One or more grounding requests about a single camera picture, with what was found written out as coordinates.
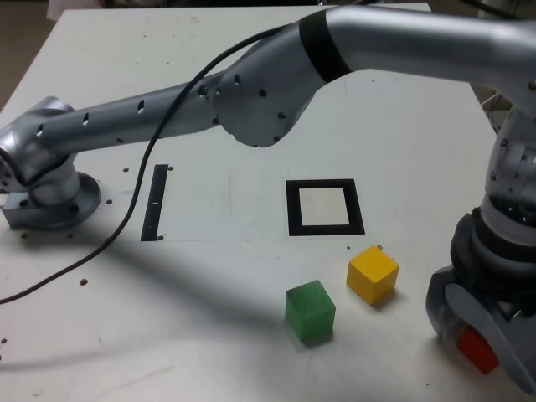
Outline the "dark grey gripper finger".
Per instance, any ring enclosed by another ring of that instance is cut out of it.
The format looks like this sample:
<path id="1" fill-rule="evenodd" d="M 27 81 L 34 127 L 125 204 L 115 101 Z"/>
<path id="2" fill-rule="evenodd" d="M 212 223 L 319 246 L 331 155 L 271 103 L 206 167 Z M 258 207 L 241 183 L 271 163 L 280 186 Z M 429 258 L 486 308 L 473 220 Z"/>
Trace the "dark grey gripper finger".
<path id="1" fill-rule="evenodd" d="M 445 288 L 455 281 L 451 265 L 436 271 L 430 278 L 426 293 L 425 309 L 430 324 L 443 343 L 456 341 L 461 331 L 461 320 L 449 307 Z"/>

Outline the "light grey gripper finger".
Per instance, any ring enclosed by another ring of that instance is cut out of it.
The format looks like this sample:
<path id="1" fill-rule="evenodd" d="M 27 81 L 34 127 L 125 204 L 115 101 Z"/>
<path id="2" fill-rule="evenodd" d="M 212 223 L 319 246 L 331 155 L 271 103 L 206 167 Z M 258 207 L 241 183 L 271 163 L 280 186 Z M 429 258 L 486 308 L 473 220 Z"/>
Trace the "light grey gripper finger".
<path id="1" fill-rule="evenodd" d="M 444 290 L 447 306 L 484 337 L 508 376 L 526 393 L 535 392 L 535 317 L 518 313 L 506 318 L 506 303 L 474 296 L 451 283 Z"/>

